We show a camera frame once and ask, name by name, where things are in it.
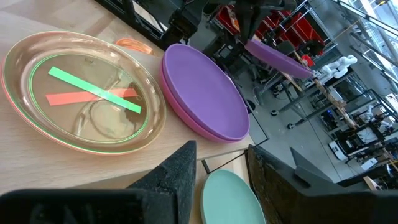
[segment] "humanoid robot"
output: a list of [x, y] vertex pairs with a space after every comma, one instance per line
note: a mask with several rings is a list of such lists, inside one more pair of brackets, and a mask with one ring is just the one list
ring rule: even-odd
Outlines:
[[319, 72], [316, 73], [318, 74], [317, 78], [321, 84], [325, 84], [331, 78], [341, 78], [348, 72], [348, 67], [355, 64], [357, 61], [358, 59], [353, 55], [347, 57], [342, 56], [337, 61], [323, 66]]

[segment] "transparent plastic plate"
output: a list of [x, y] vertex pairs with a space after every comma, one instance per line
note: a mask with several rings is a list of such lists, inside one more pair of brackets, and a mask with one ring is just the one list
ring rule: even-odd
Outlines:
[[79, 151], [134, 152], [165, 124], [165, 101], [149, 72], [87, 35], [44, 32], [22, 39], [4, 60], [1, 81], [28, 124]]

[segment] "pink paper strip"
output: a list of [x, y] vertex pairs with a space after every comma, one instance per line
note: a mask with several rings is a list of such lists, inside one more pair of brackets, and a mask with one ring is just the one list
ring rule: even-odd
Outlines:
[[[122, 98], [137, 96], [137, 92], [135, 91], [135, 89], [132, 88], [113, 89], [110, 90], [109, 92]], [[49, 101], [50, 106], [67, 105], [71, 103], [82, 103], [82, 102], [94, 101], [99, 99], [99, 97], [87, 91], [47, 94], [45, 97]]]

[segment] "wooden table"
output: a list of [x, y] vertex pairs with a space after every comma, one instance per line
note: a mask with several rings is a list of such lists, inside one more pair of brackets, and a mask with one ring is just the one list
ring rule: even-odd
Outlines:
[[[158, 75], [161, 51], [94, 1], [0, 2], [0, 54], [36, 32], [70, 30], [114, 43], [122, 37], [143, 41], [158, 57], [126, 50], [153, 76]], [[29, 127], [0, 92], [0, 194], [34, 187], [73, 187], [153, 169], [190, 139], [197, 141], [197, 159], [240, 151], [252, 143], [248, 136], [234, 144], [204, 139], [169, 108], [160, 136], [145, 149], [126, 156], [95, 156], [60, 146]]]

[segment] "light blue plate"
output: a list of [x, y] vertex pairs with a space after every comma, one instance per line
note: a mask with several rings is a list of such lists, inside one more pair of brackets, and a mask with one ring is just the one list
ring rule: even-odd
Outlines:
[[206, 224], [266, 223], [253, 191], [228, 170], [210, 174], [201, 196], [201, 215]]

